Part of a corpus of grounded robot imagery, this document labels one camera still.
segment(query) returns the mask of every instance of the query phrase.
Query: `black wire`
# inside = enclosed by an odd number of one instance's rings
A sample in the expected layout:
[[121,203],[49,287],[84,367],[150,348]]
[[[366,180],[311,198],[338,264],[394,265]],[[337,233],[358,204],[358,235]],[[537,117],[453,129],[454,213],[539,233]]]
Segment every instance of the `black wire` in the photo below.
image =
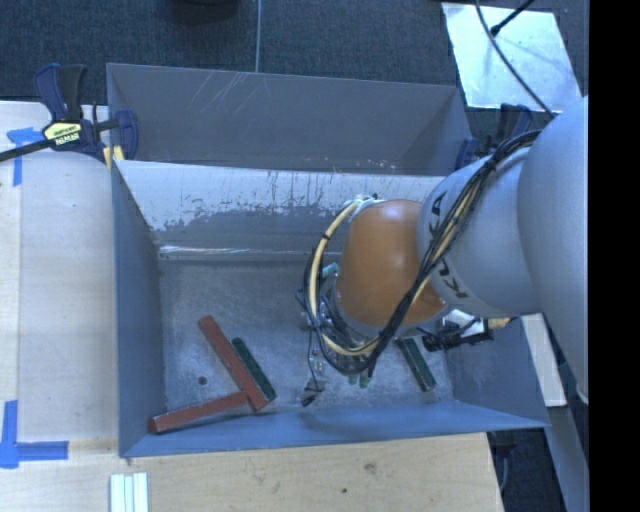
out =
[[480,18],[480,23],[482,24],[482,28],[486,32],[487,37],[489,38],[489,41],[491,41],[491,44],[493,45],[493,48],[496,50],[496,52],[498,52],[498,55],[502,59],[502,62],[504,62],[505,66],[507,66],[509,68],[509,71],[511,71],[511,73],[513,74],[515,79],[518,80],[518,82],[520,82],[520,85],[522,85],[522,87],[524,87],[524,89],[529,93],[529,96],[531,96],[533,98],[533,100],[538,105],[540,105],[542,110],[544,110],[547,113],[547,115],[549,115],[551,117],[551,119],[556,117],[556,114],[551,111],[551,109],[544,103],[544,101],[542,101],[538,97],[538,95],[533,91],[533,89],[531,89],[531,87],[529,87],[529,85],[524,81],[522,76],[520,76],[520,73],[518,73],[515,70],[515,68],[509,62],[509,59],[507,59],[505,54],[502,52],[502,50],[498,46],[498,43],[496,43],[496,40],[493,37],[493,34],[491,33],[491,29],[487,25],[487,22],[484,19],[484,15],[482,14],[482,10],[480,9],[480,0],[475,0],[475,5],[476,5],[476,11],[478,13],[478,18]]
[[313,369],[313,365],[311,364],[311,345],[313,344],[313,335],[312,332],[309,331],[309,346],[307,347],[307,363],[309,365],[309,370],[311,370],[311,378],[313,379],[313,386],[315,389],[310,389],[309,391],[315,391],[316,393],[320,393],[322,390],[320,386],[318,386],[318,380],[316,379],[316,372]]

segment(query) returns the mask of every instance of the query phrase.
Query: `wooden block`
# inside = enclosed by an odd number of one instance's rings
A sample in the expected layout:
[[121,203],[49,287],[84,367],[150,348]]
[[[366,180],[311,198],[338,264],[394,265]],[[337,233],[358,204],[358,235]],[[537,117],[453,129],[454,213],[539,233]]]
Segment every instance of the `wooden block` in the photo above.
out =
[[242,360],[238,357],[238,354],[236,354],[233,346],[220,330],[215,320],[211,316],[206,316],[200,319],[198,325],[220,360],[224,363],[236,385],[247,394],[249,404],[253,410],[259,411],[267,405],[269,401],[262,394],[255,379],[242,363]]
[[169,411],[168,413],[151,418],[149,420],[149,431],[157,434],[166,430],[179,428],[191,421],[246,404],[248,400],[247,394],[244,391],[238,391],[223,396],[222,398],[216,398],[215,400],[209,400],[183,409]]

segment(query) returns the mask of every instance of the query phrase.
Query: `yellow clamp label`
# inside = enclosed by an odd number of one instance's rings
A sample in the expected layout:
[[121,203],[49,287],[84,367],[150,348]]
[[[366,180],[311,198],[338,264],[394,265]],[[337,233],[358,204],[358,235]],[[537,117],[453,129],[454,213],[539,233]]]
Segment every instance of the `yellow clamp label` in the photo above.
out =
[[80,140],[82,126],[79,123],[54,123],[42,132],[45,139],[53,140],[56,146]]

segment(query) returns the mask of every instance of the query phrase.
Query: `black cable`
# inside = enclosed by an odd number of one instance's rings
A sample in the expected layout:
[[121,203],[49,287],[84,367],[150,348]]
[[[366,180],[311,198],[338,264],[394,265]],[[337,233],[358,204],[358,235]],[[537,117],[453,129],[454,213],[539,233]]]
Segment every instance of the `black cable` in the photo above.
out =
[[507,57],[505,56],[505,54],[502,52],[502,50],[500,49],[500,47],[498,46],[498,43],[496,43],[495,38],[493,37],[493,35],[491,34],[491,29],[489,28],[489,26],[487,25],[486,20],[484,19],[484,15],[482,14],[482,10],[480,9],[480,0],[475,0],[475,6],[476,6],[476,11],[478,13],[478,18],[480,18],[480,23],[482,24],[482,28],[484,29],[484,31],[487,34],[487,37],[489,38],[489,41],[491,41],[491,44],[493,45],[494,49],[496,50],[496,52],[498,52],[498,55],[500,56],[500,58],[502,59],[502,62],[504,62],[505,66],[507,66],[509,68],[509,71],[511,71],[511,73],[513,74],[513,76],[515,77],[516,80],[518,80],[518,82],[520,82],[520,85],[522,85],[522,87],[524,87],[524,89],[529,93],[529,96],[531,96],[533,98],[533,100],[540,105],[540,107],[542,108],[542,110],[544,110],[547,115],[549,115],[551,117],[551,119],[553,119],[554,117],[556,117],[556,114],[554,114],[551,109],[544,103],[544,101],[542,101],[538,95],[533,91],[533,89],[531,89],[531,87],[529,87],[529,85],[524,81],[524,79],[522,78],[522,76],[520,76],[520,73],[518,73],[515,68],[511,65],[511,63],[509,62],[509,59],[507,59]]

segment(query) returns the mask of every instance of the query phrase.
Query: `cable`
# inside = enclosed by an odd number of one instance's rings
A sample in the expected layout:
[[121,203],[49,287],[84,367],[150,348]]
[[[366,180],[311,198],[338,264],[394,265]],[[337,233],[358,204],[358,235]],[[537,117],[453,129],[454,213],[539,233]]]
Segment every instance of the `cable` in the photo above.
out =
[[255,72],[258,73],[260,71],[260,39],[262,32],[262,0],[258,0],[258,21],[257,21],[257,31],[256,31],[256,65]]
[[475,6],[476,6],[476,11],[478,13],[478,18],[480,18],[480,23],[482,24],[482,28],[486,32],[487,37],[489,38],[489,41],[491,41],[491,44],[493,45],[494,49],[496,50],[496,52],[498,52],[498,55],[502,59],[502,62],[504,62],[505,66],[507,66],[509,68],[509,71],[511,71],[511,73],[513,74],[515,79],[518,80],[518,82],[520,82],[520,85],[522,85],[522,87],[524,87],[524,89],[529,93],[529,96],[531,96],[533,98],[533,100],[538,105],[540,105],[542,110],[544,110],[547,113],[547,115],[549,115],[551,117],[551,119],[556,117],[556,114],[554,114],[551,111],[551,109],[544,103],[544,101],[542,101],[538,97],[538,95],[533,91],[533,89],[531,89],[531,87],[529,87],[529,85],[527,85],[527,83],[524,81],[522,76],[520,76],[520,74],[511,65],[511,63],[509,62],[509,60],[507,59],[505,54],[502,53],[502,50],[498,46],[498,43],[496,43],[496,40],[493,37],[493,34],[491,33],[491,29],[489,28],[489,26],[487,25],[486,20],[484,19],[484,15],[482,14],[482,10],[480,9],[480,0],[475,0]]

